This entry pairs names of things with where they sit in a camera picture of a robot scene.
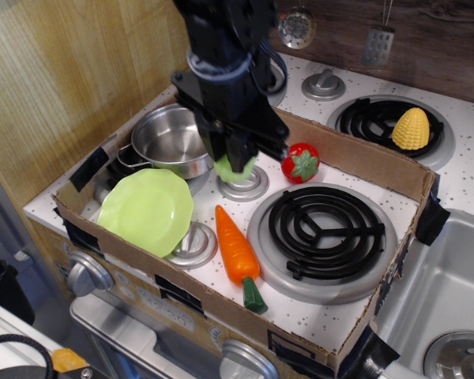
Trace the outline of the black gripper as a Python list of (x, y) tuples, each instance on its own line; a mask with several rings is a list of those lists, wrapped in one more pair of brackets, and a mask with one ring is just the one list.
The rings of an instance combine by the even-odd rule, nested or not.
[(249, 61), (239, 76), (229, 81), (208, 81), (191, 70), (171, 75), (178, 102), (195, 114), (207, 153), (217, 162), (227, 149), (234, 173), (250, 171), (259, 152), (275, 160), (283, 160), (288, 153), (289, 129), (267, 98), (271, 62), (283, 71), (287, 84), (288, 69), (279, 55), (261, 55), (256, 62)]

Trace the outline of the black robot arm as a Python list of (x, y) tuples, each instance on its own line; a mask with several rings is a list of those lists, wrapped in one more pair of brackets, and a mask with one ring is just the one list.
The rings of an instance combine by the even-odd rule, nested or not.
[(287, 70), (269, 42), (275, 2), (177, 1), (175, 7), (189, 37), (189, 69), (171, 81), (213, 161), (241, 174), (259, 152), (283, 160), (289, 129), (269, 103), (287, 87), (272, 72), (273, 66)]

